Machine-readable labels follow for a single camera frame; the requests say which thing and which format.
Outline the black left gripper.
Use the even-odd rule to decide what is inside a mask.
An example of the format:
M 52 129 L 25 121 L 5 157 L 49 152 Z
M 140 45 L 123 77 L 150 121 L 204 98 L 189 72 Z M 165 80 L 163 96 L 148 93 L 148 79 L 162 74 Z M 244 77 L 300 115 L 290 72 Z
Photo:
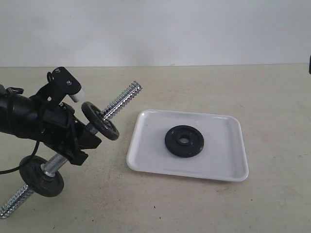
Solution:
M 36 147 L 40 143 L 64 155 L 72 165 L 81 166 L 88 158 L 82 150 L 96 149 L 102 140 L 85 130 L 84 123 L 64 104 L 54 111 L 42 105 L 36 116 Z

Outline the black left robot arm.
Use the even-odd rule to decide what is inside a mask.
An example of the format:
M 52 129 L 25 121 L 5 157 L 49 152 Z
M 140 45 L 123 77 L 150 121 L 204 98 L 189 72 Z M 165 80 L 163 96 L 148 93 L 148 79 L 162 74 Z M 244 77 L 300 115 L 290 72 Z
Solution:
M 87 159 L 85 150 L 101 144 L 101 139 L 88 132 L 75 117 L 74 109 L 62 102 L 67 91 L 46 84 L 31 97 L 22 93 L 22 88 L 0 87 L 2 133 L 42 142 L 77 166 Z

